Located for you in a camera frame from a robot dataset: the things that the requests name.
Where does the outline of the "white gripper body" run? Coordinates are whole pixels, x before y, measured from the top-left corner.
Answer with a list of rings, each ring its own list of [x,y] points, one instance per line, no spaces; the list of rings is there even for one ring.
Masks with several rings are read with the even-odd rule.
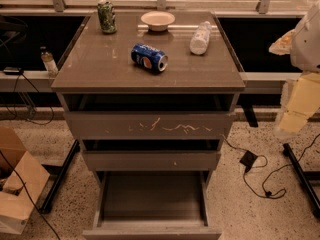
[[[296,25],[290,59],[302,71],[320,72],[320,1]]]

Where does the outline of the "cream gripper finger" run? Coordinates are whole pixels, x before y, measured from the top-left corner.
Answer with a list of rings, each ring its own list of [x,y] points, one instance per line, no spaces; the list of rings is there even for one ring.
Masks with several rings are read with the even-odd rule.
[[[269,52],[275,55],[287,55],[290,53],[292,37],[295,33],[295,30],[292,29],[285,33],[283,36],[278,38],[274,43],[269,47]]]
[[[279,139],[292,138],[320,108],[320,74],[307,72],[287,80],[280,104],[274,134]]]

